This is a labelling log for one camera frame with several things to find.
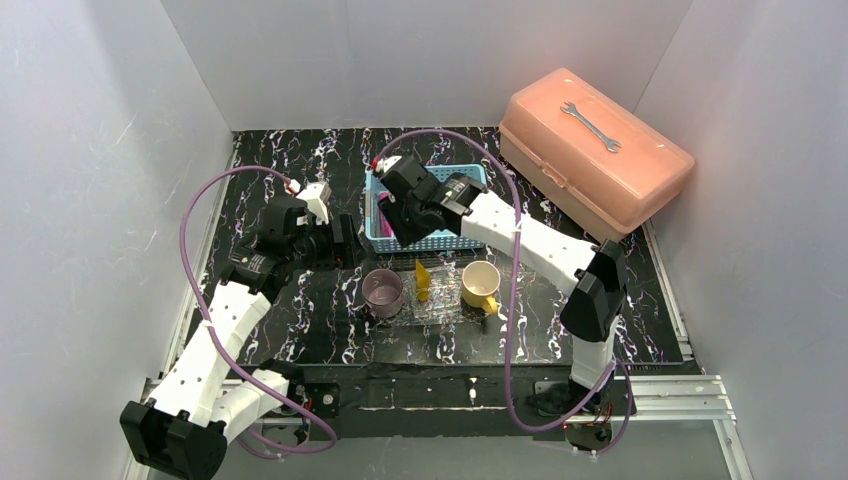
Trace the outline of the blue plastic basket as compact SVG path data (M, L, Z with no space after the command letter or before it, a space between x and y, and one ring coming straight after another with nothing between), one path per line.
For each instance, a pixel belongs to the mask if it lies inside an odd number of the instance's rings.
M427 166L440 184L446 183L449 190L443 192L445 200L458 202L469 207L471 197L486 188L486 176L481 165L435 165ZM364 228L365 236L377 254L435 252L447 250L470 250L482 248L484 243L451 230L436 230L421 240L408 246L402 246L393 233L392 237L380 237L377 225L377 207L381 199L388 198L389 191L373 175L366 174Z

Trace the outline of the pink toothpaste tube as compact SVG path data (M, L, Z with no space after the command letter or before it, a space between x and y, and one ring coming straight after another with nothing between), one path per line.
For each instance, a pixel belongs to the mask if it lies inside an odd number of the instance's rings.
M377 207L377 225L378 225L378 233L380 237L392 237L393 230L392 227L385 216L383 210L380 207Z

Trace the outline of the purple mug black rim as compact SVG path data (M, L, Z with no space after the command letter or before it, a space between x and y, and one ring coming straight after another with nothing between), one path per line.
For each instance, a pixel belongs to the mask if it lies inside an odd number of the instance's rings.
M362 294L370 315L388 319L397 315L403 305L403 280L390 269L375 269L362 281Z

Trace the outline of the yellow toothpaste tube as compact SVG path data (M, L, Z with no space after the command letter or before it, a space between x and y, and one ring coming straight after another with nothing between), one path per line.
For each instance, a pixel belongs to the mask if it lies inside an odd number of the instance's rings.
M420 260L415 261L416 298L419 302L429 300L429 289L431 285L431 274Z

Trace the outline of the yellow mug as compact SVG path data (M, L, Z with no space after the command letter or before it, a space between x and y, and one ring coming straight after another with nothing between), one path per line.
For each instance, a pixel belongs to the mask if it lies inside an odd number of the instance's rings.
M495 298L501 278L498 269L488 261L469 263L461 275L463 301L470 307L494 315L499 309Z

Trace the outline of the clear glass tray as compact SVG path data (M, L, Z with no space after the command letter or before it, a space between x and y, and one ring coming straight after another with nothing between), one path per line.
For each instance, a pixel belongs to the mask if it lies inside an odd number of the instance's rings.
M473 308L461 296L461 269L439 267L429 270L430 285L428 299L417 297L416 274L414 271L400 272L403 282L402 306L398 314L390 318L396 326L450 325L456 323L480 323L488 314Z

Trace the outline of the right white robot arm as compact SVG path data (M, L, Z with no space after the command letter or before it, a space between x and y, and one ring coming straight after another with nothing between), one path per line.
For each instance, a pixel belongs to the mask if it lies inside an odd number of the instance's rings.
M376 159L372 174L388 192L378 207L402 246L448 230L510 255L565 295L559 320L572 338L568 382L527 401L552 415L596 410L612 373L626 298L622 248L565 235L522 214L483 183L462 173L440 180L412 157Z

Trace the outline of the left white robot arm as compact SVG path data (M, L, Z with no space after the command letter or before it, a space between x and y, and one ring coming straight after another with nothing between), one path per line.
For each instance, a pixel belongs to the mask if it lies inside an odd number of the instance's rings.
M248 334L300 271L352 270L364 258L353 217L326 217L303 195L272 200L259 226L235 244L207 317L146 400L130 401L120 425L134 459L179 479L211 479L229 445L269 411L293 407L292 363L253 372L235 361Z

